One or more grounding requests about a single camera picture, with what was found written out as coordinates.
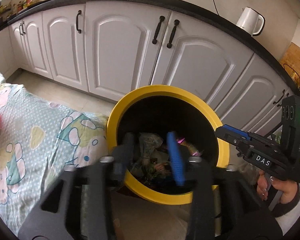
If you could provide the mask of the right hand on gripper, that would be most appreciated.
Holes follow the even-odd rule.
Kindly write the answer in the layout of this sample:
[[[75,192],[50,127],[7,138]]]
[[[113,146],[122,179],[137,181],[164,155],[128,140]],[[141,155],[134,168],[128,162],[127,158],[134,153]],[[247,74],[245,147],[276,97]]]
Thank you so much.
[[[273,188],[278,191],[282,191],[282,196],[280,198],[281,204],[290,203],[298,192],[298,184],[291,180],[281,181],[273,176],[270,177],[270,183]],[[262,200],[267,200],[268,198],[268,181],[265,177],[265,172],[259,170],[259,178],[257,181],[257,194]]]

